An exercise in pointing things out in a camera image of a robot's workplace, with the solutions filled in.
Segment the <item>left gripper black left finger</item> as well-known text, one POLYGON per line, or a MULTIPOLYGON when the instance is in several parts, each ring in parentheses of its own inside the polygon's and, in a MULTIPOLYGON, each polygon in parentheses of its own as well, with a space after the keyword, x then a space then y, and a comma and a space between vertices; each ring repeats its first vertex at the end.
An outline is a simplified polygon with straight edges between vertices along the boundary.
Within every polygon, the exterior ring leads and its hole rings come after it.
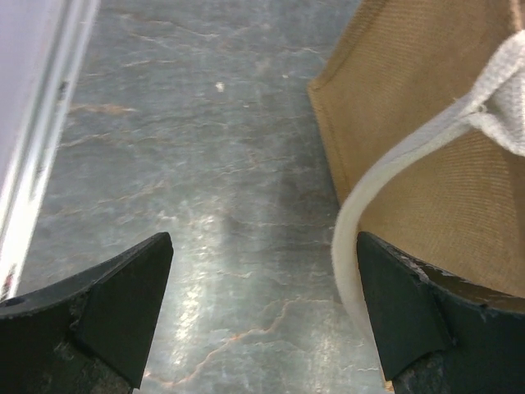
POLYGON ((160 232, 1 303, 3 393, 132 393, 142 383, 171 269, 160 232))

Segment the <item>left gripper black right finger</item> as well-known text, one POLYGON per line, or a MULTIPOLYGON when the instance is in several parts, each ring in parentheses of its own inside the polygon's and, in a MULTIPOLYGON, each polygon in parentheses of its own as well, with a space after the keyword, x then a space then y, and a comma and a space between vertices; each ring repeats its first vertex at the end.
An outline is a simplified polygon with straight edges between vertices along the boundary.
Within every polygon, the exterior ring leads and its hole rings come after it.
POLYGON ((358 267, 381 367, 397 393, 524 391, 524 300, 415 259, 368 232, 358 267))

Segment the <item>brown canvas bag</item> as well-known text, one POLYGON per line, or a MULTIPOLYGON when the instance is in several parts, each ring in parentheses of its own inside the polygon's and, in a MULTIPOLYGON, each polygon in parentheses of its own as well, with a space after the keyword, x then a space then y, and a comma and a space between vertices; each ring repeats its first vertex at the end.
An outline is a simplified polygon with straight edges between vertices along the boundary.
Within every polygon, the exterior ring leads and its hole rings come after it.
POLYGON ((336 287, 380 367, 361 232, 524 300, 523 2, 362 2, 308 95, 341 204, 336 287))

